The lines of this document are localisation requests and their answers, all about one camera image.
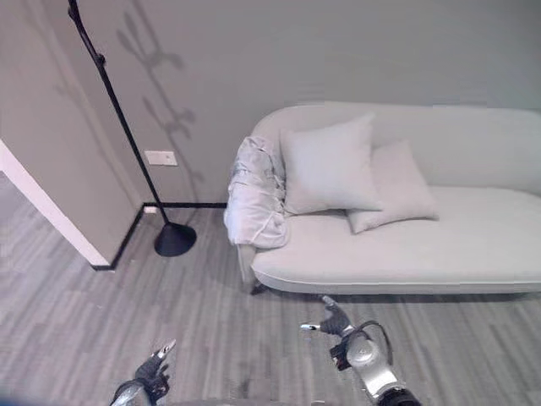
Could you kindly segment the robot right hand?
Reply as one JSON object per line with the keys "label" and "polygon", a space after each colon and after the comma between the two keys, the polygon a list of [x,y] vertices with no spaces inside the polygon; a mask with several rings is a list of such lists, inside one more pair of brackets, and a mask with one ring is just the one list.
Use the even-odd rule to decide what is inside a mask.
{"label": "robot right hand", "polygon": [[338,337],[352,333],[355,327],[338,303],[328,295],[322,295],[321,300],[325,305],[325,319],[320,324],[302,324],[299,328],[303,331],[319,331]]}

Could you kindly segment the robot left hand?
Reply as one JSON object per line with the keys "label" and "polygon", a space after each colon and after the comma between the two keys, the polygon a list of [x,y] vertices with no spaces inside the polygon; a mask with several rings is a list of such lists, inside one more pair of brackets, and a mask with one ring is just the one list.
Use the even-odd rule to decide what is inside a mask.
{"label": "robot left hand", "polygon": [[135,379],[141,381],[151,395],[162,397],[169,391],[169,377],[165,374],[168,365],[165,362],[176,344],[176,339],[167,342],[153,352],[135,372]]}

